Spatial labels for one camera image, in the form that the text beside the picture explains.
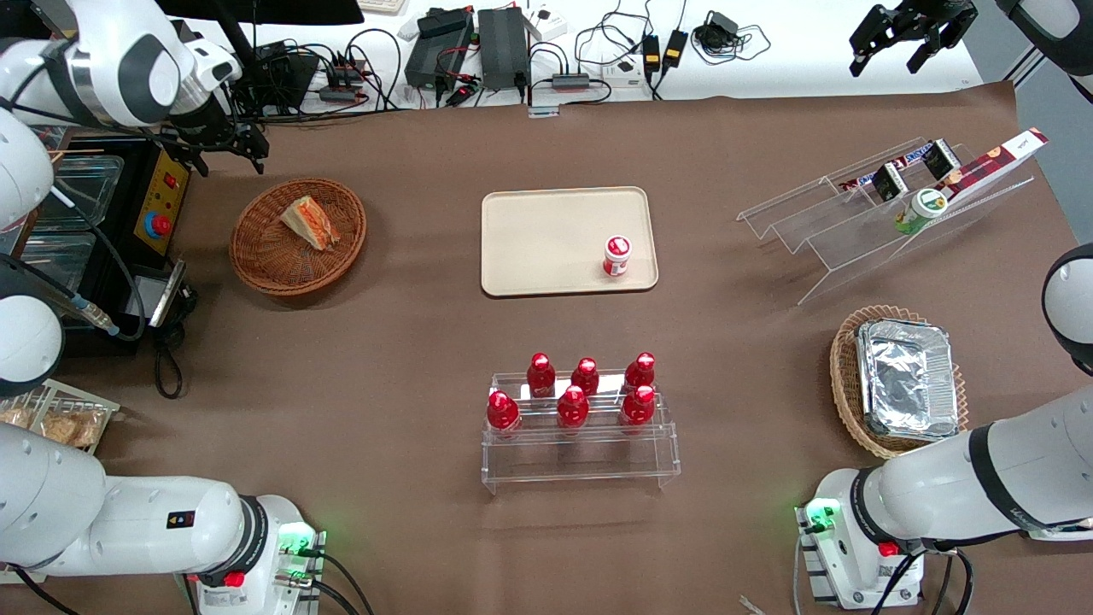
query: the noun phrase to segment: yellow control panel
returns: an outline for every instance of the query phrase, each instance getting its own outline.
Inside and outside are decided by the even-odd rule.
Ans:
[[[175,232],[178,208],[189,180],[190,172],[161,151],[133,234],[163,256],[167,255],[167,244]]]

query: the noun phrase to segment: sandwich slice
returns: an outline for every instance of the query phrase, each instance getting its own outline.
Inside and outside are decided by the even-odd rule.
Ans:
[[[330,221],[330,216],[310,194],[293,201],[281,213],[281,221],[294,233],[307,239],[315,249],[330,249],[341,240],[341,235]]]

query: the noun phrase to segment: woven basket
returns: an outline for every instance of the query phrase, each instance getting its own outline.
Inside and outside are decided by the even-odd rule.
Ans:
[[[869,321],[895,319],[916,323],[927,323],[918,315],[894,305],[870,305],[850,315],[838,328],[831,344],[831,389],[835,397],[838,417],[843,419],[850,436],[870,453],[881,459],[892,459],[901,453],[922,448],[929,442],[877,436],[866,427],[861,410],[861,379],[858,369],[858,328]],[[956,389],[956,409],[960,430],[967,429],[967,397],[964,394],[964,378],[960,368],[953,365],[953,385]]]
[[[330,216],[341,240],[315,249],[281,221],[294,200],[310,194]],[[345,186],[329,179],[293,179],[279,184],[239,214],[228,256],[239,279],[250,287],[278,296],[304,294],[340,277],[364,245],[364,205]]]

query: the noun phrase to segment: red bottle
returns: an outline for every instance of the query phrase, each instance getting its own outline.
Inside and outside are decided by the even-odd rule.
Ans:
[[[520,409],[504,391],[494,391],[485,407],[485,418],[494,429],[512,431],[520,427]]]
[[[528,389],[531,390],[531,397],[553,398],[554,377],[554,366],[550,365],[550,357],[536,353],[531,357],[531,367],[528,368]]]
[[[653,421],[653,415],[657,412],[655,402],[656,395],[653,388],[647,386],[638,387],[626,395],[622,403],[622,413],[619,414],[621,425],[645,425]]]
[[[585,357],[577,363],[577,369],[569,377],[569,385],[575,385],[585,392],[585,398],[596,395],[600,389],[600,372],[596,369],[596,359]]]
[[[656,363],[649,353],[638,355],[634,363],[626,368],[626,382],[623,390],[628,393],[638,387],[653,387],[653,368]]]
[[[580,427],[588,419],[588,400],[579,387],[571,386],[557,399],[557,426]]]

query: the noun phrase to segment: acrylic display stand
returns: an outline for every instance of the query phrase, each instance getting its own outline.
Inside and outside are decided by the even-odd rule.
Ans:
[[[482,484],[497,493],[504,483],[656,478],[660,487],[680,474],[675,424],[657,389],[657,412],[649,423],[621,427],[619,393],[624,370],[601,370],[600,387],[588,399],[588,422],[579,429],[557,426],[557,395],[568,378],[554,385],[555,398],[534,400],[522,374],[494,375],[490,392],[501,390],[520,407],[520,427],[503,434],[483,421]]]
[[[811,253],[820,260],[823,276],[808,289],[798,305],[868,273],[908,251],[979,221],[1006,197],[1033,180],[1032,173],[1018,164],[969,194],[953,203],[952,209],[930,221],[915,235],[895,228],[895,216],[907,199],[938,181],[921,158],[900,170],[909,191],[903,197],[883,202],[872,184],[844,190],[839,184],[868,175],[882,164],[927,143],[918,138],[888,151],[841,168],[834,173],[753,206],[737,216],[748,222],[761,239],[772,233],[781,239],[791,253]],[[952,147],[961,164],[975,159],[964,145]]]

